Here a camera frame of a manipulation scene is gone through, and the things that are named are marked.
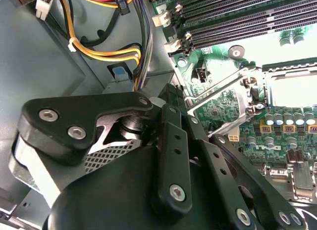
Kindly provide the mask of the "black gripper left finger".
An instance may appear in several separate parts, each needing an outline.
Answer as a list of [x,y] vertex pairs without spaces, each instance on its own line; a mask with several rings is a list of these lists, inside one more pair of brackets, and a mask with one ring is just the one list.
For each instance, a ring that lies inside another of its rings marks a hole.
[[68,185],[137,148],[158,150],[152,207],[183,218],[192,209],[188,135],[173,103],[139,92],[39,98],[26,102],[17,158],[52,207]]

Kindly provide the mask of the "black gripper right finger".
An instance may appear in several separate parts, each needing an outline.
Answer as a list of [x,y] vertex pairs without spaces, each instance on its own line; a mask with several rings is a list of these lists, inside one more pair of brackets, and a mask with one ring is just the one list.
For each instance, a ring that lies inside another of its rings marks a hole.
[[296,209],[222,135],[208,138],[197,118],[185,111],[183,91],[174,101],[189,135],[189,156],[200,164],[202,184],[222,230],[305,230]]

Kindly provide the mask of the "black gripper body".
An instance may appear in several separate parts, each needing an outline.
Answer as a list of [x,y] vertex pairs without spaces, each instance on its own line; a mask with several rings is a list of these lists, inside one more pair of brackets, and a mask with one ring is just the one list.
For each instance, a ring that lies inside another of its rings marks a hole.
[[192,209],[177,219],[152,207],[158,150],[137,148],[87,174],[62,191],[48,230],[232,230],[234,217],[207,184],[202,166],[190,163]]

